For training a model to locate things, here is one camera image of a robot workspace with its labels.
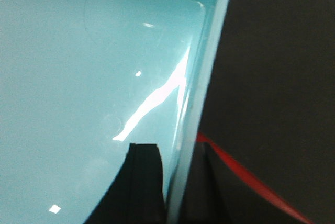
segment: dark surface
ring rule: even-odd
[[[205,152],[205,143],[196,143],[179,224],[217,223],[232,224]]]
[[[230,0],[200,125],[321,224],[335,223],[334,35],[335,0]]]
[[[155,144],[131,144],[126,159],[85,224],[164,224],[163,170]]]
[[[272,206],[247,187],[208,145],[206,152],[214,179],[220,185],[218,195],[225,202],[236,224],[300,224],[301,222]]]

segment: plastic bin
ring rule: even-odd
[[[0,222],[83,223],[156,143],[169,223],[228,0],[0,0]]]

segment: black plastic piece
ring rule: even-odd
[[[164,224],[163,172],[155,144],[130,144],[117,177],[85,224]]]

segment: red wire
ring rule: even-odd
[[[254,174],[249,172],[244,166],[242,166],[232,156],[217,146],[213,141],[205,137],[203,134],[198,133],[197,142],[208,143],[220,157],[220,159],[235,173],[238,178],[245,182],[251,189],[253,189],[258,195],[267,200],[269,203],[304,224],[313,224],[313,222],[311,222],[298,210],[282,199],[278,194],[276,194],[275,191],[261,182]]]

